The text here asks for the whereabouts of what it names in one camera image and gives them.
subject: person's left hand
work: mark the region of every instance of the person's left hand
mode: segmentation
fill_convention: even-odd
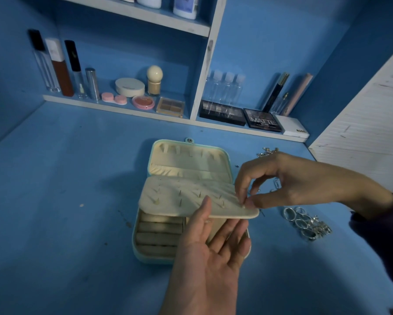
[[[206,196],[179,241],[160,315],[235,314],[239,270],[251,241],[247,220],[229,219],[207,246],[212,222]]]

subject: round white compact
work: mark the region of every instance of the round white compact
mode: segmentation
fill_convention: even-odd
[[[145,85],[138,79],[117,79],[115,81],[116,92],[126,97],[134,97],[144,95]]]

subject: pile of jewelry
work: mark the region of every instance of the pile of jewelry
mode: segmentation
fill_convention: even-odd
[[[332,233],[331,228],[325,222],[320,221],[317,215],[313,218],[310,217],[300,206],[296,206],[294,209],[285,208],[283,216],[293,223],[301,231],[301,234],[310,241],[315,241]]]
[[[275,152],[278,152],[279,149],[275,148],[274,150],[271,150],[267,147],[262,148],[265,152],[261,153],[261,154],[256,154],[258,157],[265,157],[265,156],[269,156],[270,154],[273,154]]]

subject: open jewelry box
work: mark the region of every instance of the open jewelry box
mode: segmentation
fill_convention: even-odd
[[[258,209],[239,204],[228,154],[220,148],[158,140],[147,171],[132,235],[132,248],[141,262],[173,263],[188,218],[206,195],[212,200],[213,220],[207,242],[228,218],[250,219],[259,214]]]

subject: person's right hand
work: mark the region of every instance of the person's right hand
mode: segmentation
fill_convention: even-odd
[[[282,188],[257,194],[267,180],[278,177]],[[247,192],[251,181],[255,179]],[[236,195],[246,207],[315,205],[340,202],[372,219],[393,206],[393,194],[366,176],[282,152],[244,163],[235,182]]]

